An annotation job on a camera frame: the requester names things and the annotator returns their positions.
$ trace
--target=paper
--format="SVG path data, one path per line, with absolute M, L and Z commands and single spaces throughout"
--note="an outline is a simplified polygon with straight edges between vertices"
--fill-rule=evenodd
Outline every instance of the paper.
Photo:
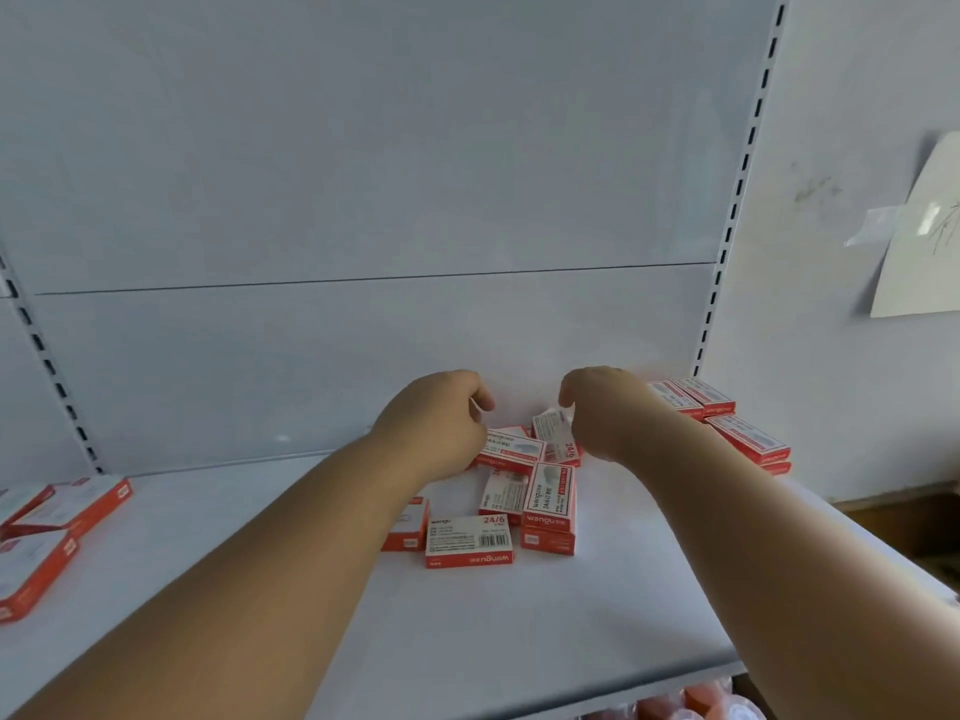
M 872 318 L 960 310 L 960 131 L 937 143 L 887 250 Z

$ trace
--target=white shelf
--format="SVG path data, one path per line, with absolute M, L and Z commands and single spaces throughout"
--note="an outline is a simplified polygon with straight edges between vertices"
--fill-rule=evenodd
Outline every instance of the white shelf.
M 33 613 L 0 628 L 0 717 L 316 461 L 134 480 L 134 498 L 83 540 Z M 462 515 L 473 511 L 480 489 L 481 477 L 466 473 L 431 485 L 428 495 L 435 515 Z M 421 720 L 564 718 L 737 671 L 733 645 L 637 480 L 588 459 L 579 500 L 573 557 L 518 550 L 511 566 L 431 571 L 423 554 L 381 556 L 309 716 L 382 717 L 402 708 Z M 914 570 L 933 591 L 951 595 Z

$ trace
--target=person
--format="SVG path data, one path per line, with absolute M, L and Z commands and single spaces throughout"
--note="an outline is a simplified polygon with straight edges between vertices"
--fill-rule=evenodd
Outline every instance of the person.
M 960 611 L 606 366 L 570 372 L 577 441 L 643 482 L 781 720 L 960 717 Z M 494 397 L 472 371 L 417 379 L 107 634 L 16 720 L 307 712 L 409 497 L 462 472 Z

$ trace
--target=finger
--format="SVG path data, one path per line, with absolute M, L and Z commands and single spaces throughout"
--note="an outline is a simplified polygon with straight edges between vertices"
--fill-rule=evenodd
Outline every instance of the finger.
M 487 385 L 483 383 L 480 374 L 476 371 L 466 369 L 454 371 L 454 374 L 462 379 L 463 385 L 469 389 L 470 398 L 476 402 L 476 405 L 480 407 L 480 409 L 484 412 L 492 412 L 495 407 L 497 407 L 497 403 L 494 401 L 494 395 L 490 393 Z
M 573 403 L 576 401 L 574 398 L 576 382 L 579 380 L 582 372 L 582 368 L 574 368 L 569 374 L 563 377 L 563 380 L 559 384 L 557 403 L 564 409 L 572 407 Z

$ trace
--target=white back panel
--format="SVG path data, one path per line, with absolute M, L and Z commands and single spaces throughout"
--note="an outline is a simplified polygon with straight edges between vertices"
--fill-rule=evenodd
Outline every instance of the white back panel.
M 0 299 L 0 486 L 55 482 L 90 472 L 14 301 Z
M 41 295 L 105 466 L 145 472 L 339 447 L 429 372 L 472 368 L 498 424 L 574 367 L 686 374 L 710 265 Z
M 30 293 L 711 262 L 779 0 L 4 0 Z
M 871 320 L 886 245 L 843 244 L 960 129 L 958 29 L 960 0 L 791 1 L 702 374 L 828 499 L 957 477 L 960 313 Z

